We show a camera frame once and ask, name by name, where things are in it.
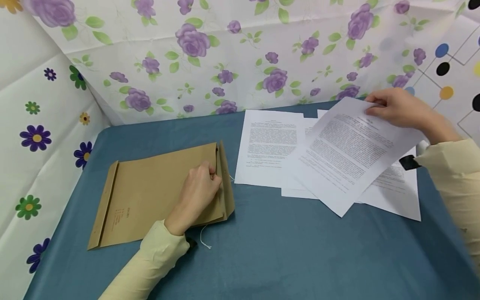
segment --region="white string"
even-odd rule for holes
[[[208,246],[207,244],[204,243],[204,241],[202,241],[202,232],[204,231],[205,227],[207,227],[207,225],[205,225],[202,230],[200,231],[200,243],[202,243],[205,247],[207,247],[208,249],[212,249],[212,246]]]

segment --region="black dot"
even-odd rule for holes
[[[480,111],[480,94],[473,97],[472,107],[475,111]]]
[[[449,70],[450,70],[450,64],[446,61],[442,62],[437,67],[437,75],[438,76],[443,76],[443,75],[447,74]]]
[[[477,9],[479,6],[480,6],[480,0],[470,0],[468,2],[468,9],[469,10]]]

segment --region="green flower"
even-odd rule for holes
[[[33,198],[33,195],[28,195],[27,198],[21,198],[20,204],[15,207],[18,211],[17,217],[25,217],[25,220],[30,220],[30,216],[37,216],[38,210],[42,208],[41,204],[38,204],[40,199]]]
[[[85,83],[84,77],[80,74],[80,72],[74,66],[70,66],[70,80],[75,82],[75,87],[80,88],[82,87],[83,90],[87,89],[87,84]]]
[[[40,105],[37,105],[36,102],[29,101],[27,104],[25,104],[25,107],[26,111],[28,111],[31,115],[36,115],[40,112]]]

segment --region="sleeve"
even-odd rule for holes
[[[189,248],[185,236],[172,235],[156,221],[130,259],[100,296],[100,300],[145,300]]]
[[[480,149],[471,139],[445,142],[415,160],[427,168],[480,275]]]

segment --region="brown envelope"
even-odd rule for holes
[[[153,223],[165,219],[177,203],[188,171],[205,160],[216,167],[222,184],[194,226],[225,221],[235,204],[222,142],[116,161],[108,170],[87,249],[143,239]]]

